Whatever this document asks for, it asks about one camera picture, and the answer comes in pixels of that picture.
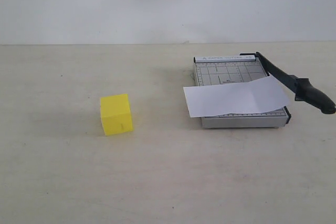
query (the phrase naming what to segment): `white paper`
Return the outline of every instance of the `white paper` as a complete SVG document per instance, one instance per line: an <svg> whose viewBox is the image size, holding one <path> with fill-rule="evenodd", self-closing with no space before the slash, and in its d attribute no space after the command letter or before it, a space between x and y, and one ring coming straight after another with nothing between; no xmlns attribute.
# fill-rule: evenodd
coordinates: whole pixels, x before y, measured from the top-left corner
<svg viewBox="0 0 336 224"><path fill-rule="evenodd" d="M287 106L288 96L273 76L240 83L184 87L190 117L266 113Z"/></svg>

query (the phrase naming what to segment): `yellow cube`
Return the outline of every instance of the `yellow cube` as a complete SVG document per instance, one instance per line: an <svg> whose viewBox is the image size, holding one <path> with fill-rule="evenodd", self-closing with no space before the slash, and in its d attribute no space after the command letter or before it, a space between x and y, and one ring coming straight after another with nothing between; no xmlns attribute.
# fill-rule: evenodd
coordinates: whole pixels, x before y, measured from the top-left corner
<svg viewBox="0 0 336 224"><path fill-rule="evenodd" d="M101 97L100 118L106 136L133 131L128 95Z"/></svg>

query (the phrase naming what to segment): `table surface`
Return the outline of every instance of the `table surface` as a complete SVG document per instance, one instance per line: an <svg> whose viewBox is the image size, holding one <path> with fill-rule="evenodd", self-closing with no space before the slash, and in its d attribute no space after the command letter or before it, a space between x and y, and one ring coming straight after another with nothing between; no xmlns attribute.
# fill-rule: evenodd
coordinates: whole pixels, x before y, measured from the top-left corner
<svg viewBox="0 0 336 224"><path fill-rule="evenodd" d="M0 46L0 223L336 223L335 115L292 93L279 129L188 115L194 56L255 51L336 100L336 42ZM134 131L106 137L120 93Z"/></svg>

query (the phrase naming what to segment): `white wall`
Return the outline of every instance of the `white wall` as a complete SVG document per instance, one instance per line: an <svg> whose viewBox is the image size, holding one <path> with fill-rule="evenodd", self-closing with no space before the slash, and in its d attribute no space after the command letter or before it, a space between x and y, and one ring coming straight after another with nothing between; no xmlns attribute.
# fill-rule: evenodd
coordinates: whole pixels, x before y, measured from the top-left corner
<svg viewBox="0 0 336 224"><path fill-rule="evenodd" d="M0 0L0 44L336 40L336 0Z"/></svg>

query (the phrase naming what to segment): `black handle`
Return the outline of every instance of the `black handle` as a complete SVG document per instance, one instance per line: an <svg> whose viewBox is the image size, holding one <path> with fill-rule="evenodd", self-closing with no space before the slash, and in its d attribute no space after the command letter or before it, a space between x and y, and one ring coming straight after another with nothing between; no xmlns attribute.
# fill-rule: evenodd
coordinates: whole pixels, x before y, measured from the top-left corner
<svg viewBox="0 0 336 224"><path fill-rule="evenodd" d="M307 78L297 79L296 101L305 101L320 109L323 114L335 114L335 103L322 91L314 88Z"/></svg>

